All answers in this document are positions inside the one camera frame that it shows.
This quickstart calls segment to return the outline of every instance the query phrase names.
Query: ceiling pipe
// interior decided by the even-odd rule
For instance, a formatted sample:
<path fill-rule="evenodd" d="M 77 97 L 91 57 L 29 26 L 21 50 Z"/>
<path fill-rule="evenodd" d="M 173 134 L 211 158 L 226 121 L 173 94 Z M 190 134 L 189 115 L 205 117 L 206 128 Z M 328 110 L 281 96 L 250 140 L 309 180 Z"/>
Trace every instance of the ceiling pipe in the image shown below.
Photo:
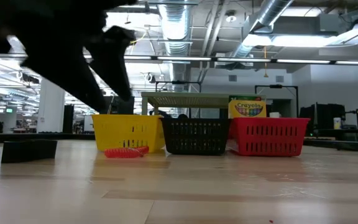
<path fill-rule="evenodd" d="M 216 38 L 218 37 L 219 30 L 221 29 L 223 19 L 224 19 L 225 15 L 226 15 L 227 5 L 229 3 L 230 3 L 230 0 L 224 0 L 224 2 L 223 2 L 221 12 L 220 12 L 220 16 L 219 16 L 219 19 L 218 19 L 218 21 L 216 23 L 216 27 L 214 29 L 214 34 L 212 35 L 212 40 L 211 40 L 211 43 L 209 44 L 209 49 L 208 49 L 208 51 L 206 53 L 207 56 L 210 56 L 211 53 L 212 53 L 212 50 L 214 49 Z"/>
<path fill-rule="evenodd" d="M 250 21 L 247 18 L 247 33 L 243 34 L 243 42 L 233 52 L 231 57 L 246 57 L 254 46 L 247 45 L 245 41 L 248 34 L 259 30 L 262 32 L 272 32 L 274 22 L 283 14 L 294 0 L 265 0 L 257 12 L 256 20 Z"/>
<path fill-rule="evenodd" d="M 219 0 L 213 1 L 211 18 L 209 20 L 209 24 L 208 24 L 208 27 L 205 32 L 203 47 L 201 48 L 200 56 L 205 55 L 205 51 L 206 51 L 206 48 L 207 48 L 208 42 L 209 42 L 209 37 L 211 36 L 212 28 L 213 28 L 215 20 L 216 20 L 216 13 L 218 12 L 218 6 L 219 6 Z M 198 75 L 198 79 L 197 79 L 198 81 L 201 80 L 201 76 L 203 75 L 204 70 L 205 70 L 205 68 L 203 68 L 203 62 L 200 62 L 200 74 Z"/>
<path fill-rule="evenodd" d="M 165 40 L 187 40 L 189 36 L 190 6 L 182 4 L 161 4 L 158 5 L 161 15 L 161 28 Z M 189 44 L 185 42 L 167 42 L 165 50 L 169 56 L 187 56 Z M 184 63 L 171 63 L 169 65 L 171 81 L 190 80 L 190 67 Z M 180 86 L 174 86 L 174 90 L 182 90 Z"/>
<path fill-rule="evenodd" d="M 211 36 L 212 28 L 213 28 L 214 23 L 215 23 L 216 13 L 218 12 L 219 0 L 215 0 L 215 1 L 213 2 L 213 4 L 214 4 L 214 5 L 212 6 L 211 19 L 210 19 L 210 22 L 209 22 L 208 27 L 207 27 L 207 29 L 206 29 L 205 38 L 204 38 L 204 43 L 203 43 L 203 48 L 201 49 L 200 56 L 204 56 L 204 54 L 205 54 L 206 47 L 207 47 L 207 45 L 208 45 L 208 40 L 209 40 L 209 37 Z"/>
<path fill-rule="evenodd" d="M 230 3 L 230 0 L 224 0 L 224 2 L 222 4 L 219 19 L 218 19 L 218 21 L 216 23 L 216 27 L 214 28 L 214 33 L 212 35 L 211 43 L 209 44 L 209 49 L 208 49 L 208 51 L 206 53 L 207 56 L 210 56 L 212 54 L 212 51 L 213 51 L 214 46 L 215 46 L 216 39 L 218 38 L 218 34 L 219 34 L 219 31 L 220 31 L 221 26 L 222 26 L 223 19 L 226 16 L 227 5 L 229 5 L 229 3 Z M 200 75 L 198 77 L 199 82 L 201 82 L 201 83 L 204 82 L 204 78 L 205 78 L 205 76 L 206 76 L 206 74 L 208 72 L 209 65 L 210 65 L 210 62 L 207 63 L 206 69 L 200 70 Z"/>

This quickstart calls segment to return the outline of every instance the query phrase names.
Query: red basket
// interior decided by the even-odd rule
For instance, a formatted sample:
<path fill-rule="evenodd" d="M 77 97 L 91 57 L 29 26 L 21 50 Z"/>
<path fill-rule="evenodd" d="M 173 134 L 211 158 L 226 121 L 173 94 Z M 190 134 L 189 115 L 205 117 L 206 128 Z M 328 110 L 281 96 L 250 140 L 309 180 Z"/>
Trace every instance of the red basket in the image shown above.
<path fill-rule="evenodd" d="M 234 118 L 232 150 L 242 156 L 299 156 L 308 118 Z"/>

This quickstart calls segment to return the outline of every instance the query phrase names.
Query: white wall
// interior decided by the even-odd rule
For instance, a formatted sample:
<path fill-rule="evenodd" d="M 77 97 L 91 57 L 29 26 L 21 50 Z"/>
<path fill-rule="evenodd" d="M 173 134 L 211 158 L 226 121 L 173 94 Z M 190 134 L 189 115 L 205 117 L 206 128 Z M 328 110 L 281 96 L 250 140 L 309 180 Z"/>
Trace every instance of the white wall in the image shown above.
<path fill-rule="evenodd" d="M 336 103 L 346 111 L 358 108 L 358 66 L 308 65 L 295 72 L 293 84 L 300 89 L 300 106 Z M 356 115 L 346 116 L 348 124 L 357 124 Z"/>
<path fill-rule="evenodd" d="M 196 81 L 199 75 L 199 69 L 192 69 L 192 80 Z M 268 78 L 265 78 L 265 70 L 234 70 L 227 71 L 225 69 L 208 70 L 204 82 L 203 93 L 234 93 L 234 94 L 254 94 L 255 85 L 274 85 L 276 83 L 276 75 L 284 76 L 284 83 L 281 85 L 291 85 L 292 76 L 286 70 L 282 69 L 268 69 Z M 237 75 L 237 82 L 229 82 L 229 75 Z M 261 93 L 266 95 L 268 99 L 294 99 L 293 95 L 285 90 L 274 90 L 265 88 Z"/>

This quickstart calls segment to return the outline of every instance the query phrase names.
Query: yellow basket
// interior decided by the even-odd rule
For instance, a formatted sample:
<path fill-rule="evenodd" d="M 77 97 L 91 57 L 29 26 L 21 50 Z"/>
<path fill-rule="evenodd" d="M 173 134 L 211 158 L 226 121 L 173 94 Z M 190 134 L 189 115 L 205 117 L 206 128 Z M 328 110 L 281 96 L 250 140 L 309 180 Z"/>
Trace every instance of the yellow basket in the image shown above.
<path fill-rule="evenodd" d="M 92 115 L 96 145 L 100 151 L 117 147 L 148 146 L 158 152 L 165 145 L 160 116 Z"/>

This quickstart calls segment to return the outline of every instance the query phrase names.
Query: crayola logo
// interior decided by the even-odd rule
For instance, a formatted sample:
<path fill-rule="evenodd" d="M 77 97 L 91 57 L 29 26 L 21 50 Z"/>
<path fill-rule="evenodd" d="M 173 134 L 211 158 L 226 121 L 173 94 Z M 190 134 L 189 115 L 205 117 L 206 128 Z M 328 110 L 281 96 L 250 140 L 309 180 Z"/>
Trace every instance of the crayola logo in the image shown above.
<path fill-rule="evenodd" d="M 258 116 L 264 109 L 262 105 L 247 103 L 238 103 L 234 107 L 238 113 L 248 117 Z"/>
<path fill-rule="evenodd" d="M 232 100 L 229 103 L 229 118 L 266 117 L 266 102 Z"/>

